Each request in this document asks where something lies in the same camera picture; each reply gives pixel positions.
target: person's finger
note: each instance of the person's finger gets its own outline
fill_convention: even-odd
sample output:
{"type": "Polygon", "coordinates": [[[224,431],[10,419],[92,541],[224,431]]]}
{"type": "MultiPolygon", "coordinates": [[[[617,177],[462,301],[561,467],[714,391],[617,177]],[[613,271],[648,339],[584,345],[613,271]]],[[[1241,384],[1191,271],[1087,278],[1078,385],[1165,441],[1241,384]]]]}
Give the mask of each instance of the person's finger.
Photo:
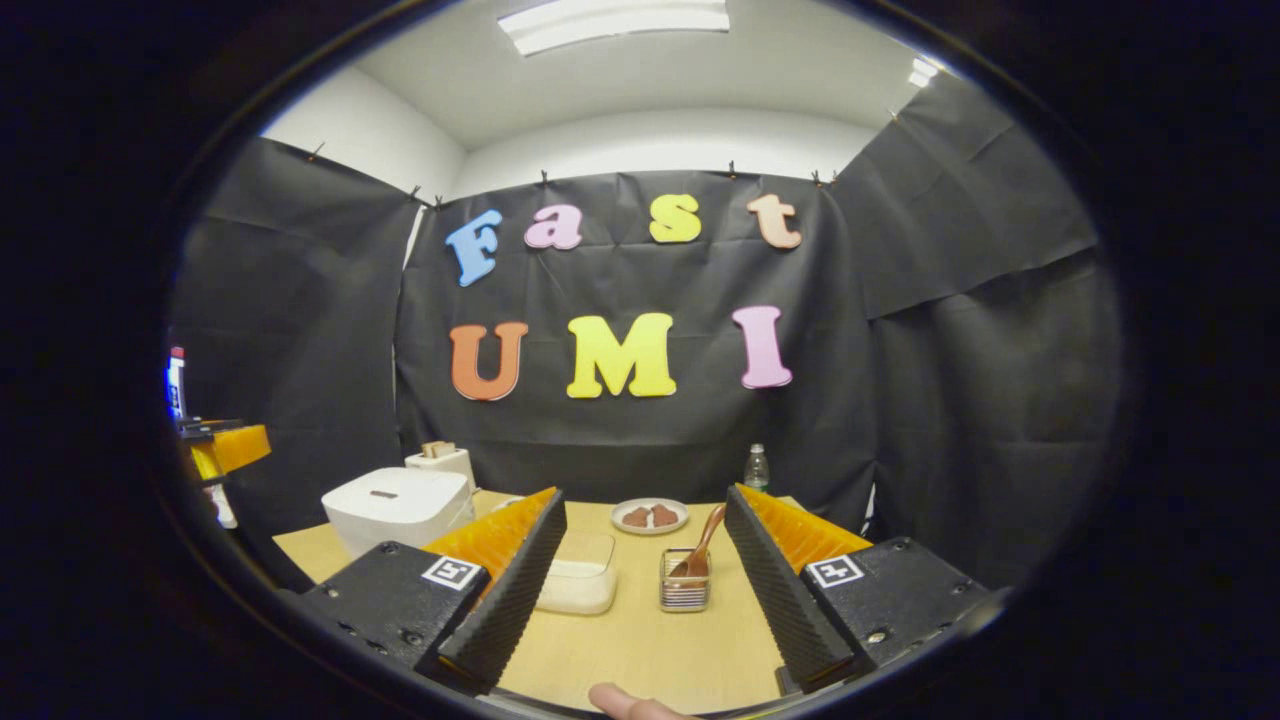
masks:
{"type": "Polygon", "coordinates": [[[600,683],[593,685],[586,693],[591,705],[599,707],[613,720],[685,720],[687,715],[681,715],[675,710],[655,700],[639,700],[630,696],[613,683],[600,683]]]}
{"type": "Polygon", "coordinates": [[[586,691],[586,698],[613,720],[627,720],[631,706],[639,702],[613,683],[599,683],[586,691]]]}

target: foam letter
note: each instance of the foam letter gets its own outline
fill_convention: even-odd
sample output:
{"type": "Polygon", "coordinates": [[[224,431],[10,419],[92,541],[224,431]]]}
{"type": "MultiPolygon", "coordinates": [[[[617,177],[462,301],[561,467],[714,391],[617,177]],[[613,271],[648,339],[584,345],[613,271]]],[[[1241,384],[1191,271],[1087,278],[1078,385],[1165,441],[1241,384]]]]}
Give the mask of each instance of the foam letter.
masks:
{"type": "Polygon", "coordinates": [[[530,247],[548,247],[554,245],[558,250],[577,247],[582,236],[577,234],[577,228],[582,224],[582,211],[572,205],[548,205],[534,214],[534,223],[525,231],[525,243],[530,247]]]}
{"type": "Polygon", "coordinates": [[[692,195],[659,195],[649,205],[649,234],[658,242],[689,242],[703,232],[703,222],[694,213],[698,200],[692,195]]]}
{"type": "Polygon", "coordinates": [[[783,205],[777,195],[762,195],[746,204],[746,209],[755,213],[755,219],[760,223],[760,234],[764,242],[773,247],[790,250],[800,245],[800,233],[787,229],[787,220],[796,214],[791,205],[783,205]]]}
{"type": "Polygon", "coordinates": [[[485,332],[481,325],[458,325],[449,332],[453,341],[453,388],[467,400],[502,400],[516,389],[520,379],[520,338],[529,332],[529,325],[502,323],[494,328],[493,334],[502,340],[502,356],[498,377],[492,380],[481,379],[476,368],[480,338],[485,332]]]}
{"type": "Polygon", "coordinates": [[[444,238],[444,245],[453,246],[458,255],[458,265],[462,266],[462,277],[458,284],[467,287],[477,279],[488,275],[498,264],[493,258],[486,258],[485,251],[498,250],[498,236],[493,228],[502,223],[502,213],[485,210],[483,215],[449,233],[444,238]]]}
{"type": "Polygon", "coordinates": [[[671,315],[645,313],[636,318],[627,338],[618,345],[609,324],[599,315],[573,318],[568,332],[577,336],[577,360],[570,397],[600,397],[600,383],[595,382],[595,369],[600,369],[609,392],[618,395],[627,384],[631,368],[636,378],[631,380],[631,395],[636,397],[662,397],[676,392],[676,380],[667,370],[667,329],[671,315]]]}
{"type": "Polygon", "coordinates": [[[733,322],[741,325],[742,338],[746,341],[746,374],[742,375],[742,387],[750,389],[782,387],[791,382],[791,370],[782,366],[782,357],[778,356],[774,323],[781,316],[782,310],[772,305],[754,305],[733,311],[733,322]]]}

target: white box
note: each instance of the white box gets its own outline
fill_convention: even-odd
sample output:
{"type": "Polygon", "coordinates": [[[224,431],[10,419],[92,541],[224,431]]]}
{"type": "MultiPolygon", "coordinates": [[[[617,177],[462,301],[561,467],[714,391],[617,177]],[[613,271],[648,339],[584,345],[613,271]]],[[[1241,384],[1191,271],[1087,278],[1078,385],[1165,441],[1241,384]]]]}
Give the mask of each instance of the white box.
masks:
{"type": "Polygon", "coordinates": [[[475,493],[476,477],[471,471],[471,455],[466,450],[456,450],[444,457],[424,457],[421,452],[404,459],[406,468],[415,470],[439,470],[442,473],[461,473],[467,478],[467,492],[475,493]]]}
{"type": "Polygon", "coordinates": [[[320,498],[352,560],[380,542],[422,547],[475,518],[460,473],[383,468],[320,498]]]}

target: white ceiling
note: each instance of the white ceiling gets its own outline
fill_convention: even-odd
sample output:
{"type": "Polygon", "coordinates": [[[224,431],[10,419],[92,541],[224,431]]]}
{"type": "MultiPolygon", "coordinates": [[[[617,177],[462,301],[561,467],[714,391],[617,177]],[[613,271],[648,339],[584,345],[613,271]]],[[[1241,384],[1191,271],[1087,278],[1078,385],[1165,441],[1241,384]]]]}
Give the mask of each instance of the white ceiling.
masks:
{"type": "Polygon", "coordinates": [[[726,33],[593,40],[522,58],[499,17],[544,0],[465,0],[357,67],[467,150],[572,120],[751,108],[879,128],[916,90],[914,53],[815,0],[728,0],[726,33]]]}

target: white wall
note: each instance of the white wall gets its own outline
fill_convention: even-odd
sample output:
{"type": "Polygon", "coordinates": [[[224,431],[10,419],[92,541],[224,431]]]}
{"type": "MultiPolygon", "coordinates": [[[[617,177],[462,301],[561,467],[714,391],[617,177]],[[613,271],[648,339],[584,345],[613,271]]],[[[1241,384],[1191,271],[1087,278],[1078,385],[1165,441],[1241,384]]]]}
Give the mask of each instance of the white wall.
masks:
{"type": "Polygon", "coordinates": [[[466,151],[416,108],[348,67],[275,119],[262,137],[311,151],[417,196],[452,197],[466,151]]]}
{"type": "Polygon", "coordinates": [[[453,197],[552,178],[636,170],[727,170],[826,181],[878,129],[812,115],[694,109],[607,115],[536,129],[467,155],[453,197]]]}

